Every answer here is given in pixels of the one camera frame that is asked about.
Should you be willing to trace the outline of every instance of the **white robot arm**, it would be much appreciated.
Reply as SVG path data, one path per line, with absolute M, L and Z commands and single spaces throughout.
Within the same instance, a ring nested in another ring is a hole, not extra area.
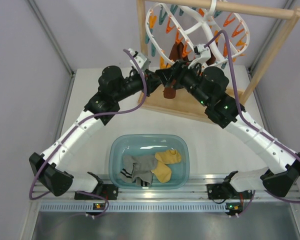
M 176 61 L 170 68 L 151 72 L 147 69 L 149 60 L 144 55 L 132 49 L 130 52 L 140 61 L 138 67 L 145 73 L 148 93 L 152 93 L 160 84 L 185 88 L 206 106 L 205 113 L 209 119 L 237 136 L 266 163 L 267 167 L 263 169 L 230 173 L 216 191 L 222 191 L 227 198 L 235 198 L 247 190 L 267 190 L 278 197 L 286 196 L 300 175 L 300 163 L 286 151 L 288 148 L 274 144 L 276 139 L 270 140 L 273 137 L 252 119 L 242 105 L 241 112 L 238 112 L 235 99 L 225 93 L 229 80 L 221 69 L 207 67 L 199 75 L 197 69 L 189 68 L 187 62 Z M 118 102 L 143 89 L 141 76 L 134 68 L 130 76 L 124 78 L 119 67 L 106 67 L 98 81 L 98 92 L 89 100 L 74 124 L 51 147 L 40 155 L 34 153 L 29 159 L 35 176 L 45 164 L 38 179 L 55 196 L 69 190 L 89 193 L 96 190 L 100 180 L 96 175 L 69 172 L 67 165 L 77 150 L 120 109 Z M 243 121 L 241 115 L 252 127 Z

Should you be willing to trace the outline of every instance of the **wooden frame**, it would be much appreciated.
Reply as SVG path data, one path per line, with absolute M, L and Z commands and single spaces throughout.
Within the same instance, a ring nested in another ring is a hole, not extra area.
M 145 38 L 146 38 L 145 1 L 148 2 L 158 2 L 158 1 L 157 0 L 136 0 L 139 36 L 140 36 L 140 48 L 142 53 L 148 55 L 148 47 L 147 44 L 145 43 Z M 209 9 L 212 1 L 211 0 L 159 0 L 159 2 L 165 4 L 176 4 L 176 5 L 183 5 L 189 7 Z M 298 22 L 300 18 L 300 6 L 297 6 L 293 10 L 291 10 L 291 9 L 264 7 L 258 5 L 249 5 L 249 4 L 241 4 L 241 3 L 226 2 L 226 1 L 217 1 L 215 10 L 286 20 L 280 32 L 277 34 L 271 46 L 268 48 L 263 58 L 264 60 L 258 66 L 248 87 L 244 90 L 244 92 L 240 96 L 240 102 L 244 105 L 248 100 L 249 96 L 253 93 L 254 89 L 258 85 L 263 75 L 266 73 L 268 67 L 270 66 L 270 64 L 278 54 L 280 48 L 285 43 L 291 31 L 294 29 L 296 23 Z M 167 110 L 166 113 L 173 114 L 173 112 L 169 110 Z M 191 114 L 189 114 L 189 116 L 184 116 L 184 117 L 189 117 L 191 119 L 198 119 L 198 117 L 196 118 L 191 117 Z

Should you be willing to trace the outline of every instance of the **cloth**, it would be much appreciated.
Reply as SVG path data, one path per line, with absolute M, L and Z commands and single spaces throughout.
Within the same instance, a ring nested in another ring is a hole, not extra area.
M 163 152 L 157 152 L 155 158 L 163 164 L 177 164 L 181 162 L 181 155 L 177 150 L 167 150 Z
M 152 172 L 160 183 L 164 184 L 170 181 L 172 171 L 170 167 L 168 167 L 164 163 L 157 161 L 157 166 L 154 170 L 152 170 Z
M 120 178 L 126 183 L 136 182 L 137 186 L 149 187 L 152 183 L 153 173 L 158 161 L 153 155 L 123 156 L 123 169 L 119 173 Z

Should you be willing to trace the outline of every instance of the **clothespin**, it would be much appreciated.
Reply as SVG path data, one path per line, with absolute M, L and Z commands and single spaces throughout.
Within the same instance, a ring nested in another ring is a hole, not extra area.
M 222 13 L 222 11 L 215 11 L 213 17 L 217 18 L 221 13 Z
M 244 39 L 244 37 L 248 34 L 248 32 L 246 32 L 241 38 L 240 40 L 235 44 L 237 47 L 242 46 L 242 45 L 246 45 L 245 42 L 242 41 L 242 39 Z
M 149 16 L 149 28 L 150 29 L 154 28 L 156 20 L 157 20 L 157 16 L 154 15 L 154 12 L 152 11 L 151 15 Z
M 234 38 L 235 36 L 239 35 L 240 33 L 242 33 L 242 32 L 245 30 L 244 27 L 242 27 L 242 29 L 238 30 L 238 28 L 240 27 L 240 25 L 242 25 L 242 21 L 240 21 L 240 23 L 239 23 L 238 26 L 236 26 L 236 28 L 235 28 L 235 30 L 233 31 L 231 37 Z
M 217 35 L 217 33 L 218 33 L 218 30 L 215 30 L 214 31 L 214 36 Z M 216 44 L 218 43 L 219 38 L 220 38 L 220 35 L 214 40 Z
M 224 24 L 223 24 L 224 27 L 228 26 L 230 23 L 232 23 L 236 19 L 236 17 L 234 16 L 231 20 L 229 20 L 231 15 L 232 15 L 232 12 L 229 14 L 229 16 L 224 21 Z
M 162 56 L 160 56 L 160 69 L 165 69 L 165 68 L 166 68 L 165 60 Z
M 159 15 L 159 25 L 162 25 L 168 15 L 168 13 L 166 11 L 164 11 L 164 14 L 163 14 L 163 11 L 164 11 L 164 7 L 161 6 L 161 9 L 160 9 L 160 15 Z
M 152 57 L 156 56 L 156 47 L 153 43 L 151 43 L 151 56 Z
M 169 16 L 169 20 L 168 20 L 168 23 L 167 23 L 167 25 L 166 25 L 166 29 L 165 29 L 165 33 L 166 33 L 166 34 L 170 33 L 170 31 L 171 31 L 172 29 L 174 29 L 175 26 L 176 26 L 176 25 L 170 26 L 170 22 L 171 22 L 171 16 Z
M 170 6 L 170 12 L 171 12 L 173 15 L 175 15 L 177 9 L 178 9 L 178 5 L 171 4 L 171 6 Z
M 184 37 L 179 38 L 179 28 L 180 28 L 180 27 L 178 27 L 178 28 L 176 29 L 176 35 L 175 35 L 175 42 L 176 42 L 177 44 L 179 44 L 179 43 L 184 39 Z
M 223 46 L 223 56 L 226 57 L 227 55 L 228 55 L 227 45 L 224 44 L 224 46 Z
M 190 49 L 190 51 L 187 51 L 188 42 L 189 42 L 189 40 L 185 41 L 185 45 L 184 45 L 183 50 L 182 50 L 182 57 L 183 58 L 185 58 L 186 56 L 188 56 L 188 54 L 191 53 L 191 51 L 192 51 L 191 49 Z
M 153 31 L 154 31 L 153 28 L 150 28 L 150 33 L 151 34 L 152 34 Z M 147 33 L 145 33 L 145 44 L 148 44 L 149 41 L 150 41 L 150 37 L 148 36 Z
M 199 8 L 198 13 L 200 13 L 200 15 L 201 15 L 202 17 L 205 15 L 205 12 L 204 12 L 201 8 Z
M 244 45 L 239 49 L 239 52 L 242 51 L 242 49 L 244 49 L 245 46 L 246 46 L 246 44 L 244 44 Z M 245 53 L 241 53 L 241 54 L 239 55 L 239 57 L 243 57 L 243 56 L 245 56 L 245 55 L 246 55 Z

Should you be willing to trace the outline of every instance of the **plastic tub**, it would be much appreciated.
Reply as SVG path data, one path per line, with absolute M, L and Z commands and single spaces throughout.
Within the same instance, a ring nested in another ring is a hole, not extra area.
M 169 182 L 161 183 L 153 175 L 152 185 L 137 186 L 135 182 L 124 182 L 119 173 L 123 168 L 123 155 L 142 156 L 154 155 L 168 149 L 178 150 L 182 160 L 176 164 L 168 164 L 172 171 Z M 109 159 L 109 177 L 114 185 L 123 189 L 177 189 L 182 187 L 189 178 L 189 152 L 185 141 L 175 135 L 138 134 L 123 135 L 112 144 Z

